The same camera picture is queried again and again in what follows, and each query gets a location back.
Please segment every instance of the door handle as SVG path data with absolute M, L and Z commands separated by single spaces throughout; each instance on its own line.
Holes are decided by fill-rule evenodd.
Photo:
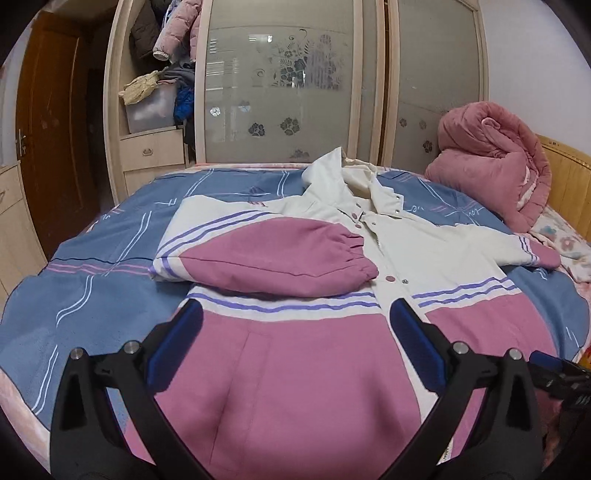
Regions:
M 27 145 L 25 144 L 25 140 L 27 136 L 22 133 L 22 130 L 18 129 L 18 138 L 17 138 L 17 147 L 18 147 L 18 156 L 19 158 L 24 157 L 27 155 Z

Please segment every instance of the pink comforter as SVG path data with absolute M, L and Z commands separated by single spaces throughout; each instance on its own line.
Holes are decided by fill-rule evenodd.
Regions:
M 441 154 L 425 176 L 498 213 L 514 232 L 529 231 L 546 204 L 552 179 L 529 127 L 496 103 L 477 102 L 445 114 L 437 135 Z

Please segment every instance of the blue gripper pad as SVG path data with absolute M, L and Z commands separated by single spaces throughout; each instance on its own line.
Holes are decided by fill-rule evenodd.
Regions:
M 539 350 L 531 352 L 530 362 L 534 365 L 538 365 L 538 367 L 543 367 L 546 370 L 550 370 L 556 374 L 561 374 L 563 370 L 562 360 L 560 358 L 540 352 Z
M 166 390 L 203 325 L 203 308 L 189 300 L 171 320 L 170 328 L 146 364 L 146 384 L 152 393 Z
M 421 320 L 404 299 L 390 307 L 390 325 L 400 340 L 425 388 L 441 396 L 446 388 L 446 365 L 429 338 L 421 330 Z

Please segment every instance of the wooden headboard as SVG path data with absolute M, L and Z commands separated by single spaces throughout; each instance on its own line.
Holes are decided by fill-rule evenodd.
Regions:
M 548 204 L 587 241 L 591 240 L 591 157 L 539 135 L 552 169 Z

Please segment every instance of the yellow cloth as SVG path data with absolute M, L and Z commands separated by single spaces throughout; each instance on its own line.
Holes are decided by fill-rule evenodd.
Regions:
M 137 77 L 131 83 L 125 85 L 124 89 L 119 92 L 123 103 L 125 105 L 132 105 L 150 95 L 158 86 L 158 73 L 157 70 L 154 70 L 152 73 Z

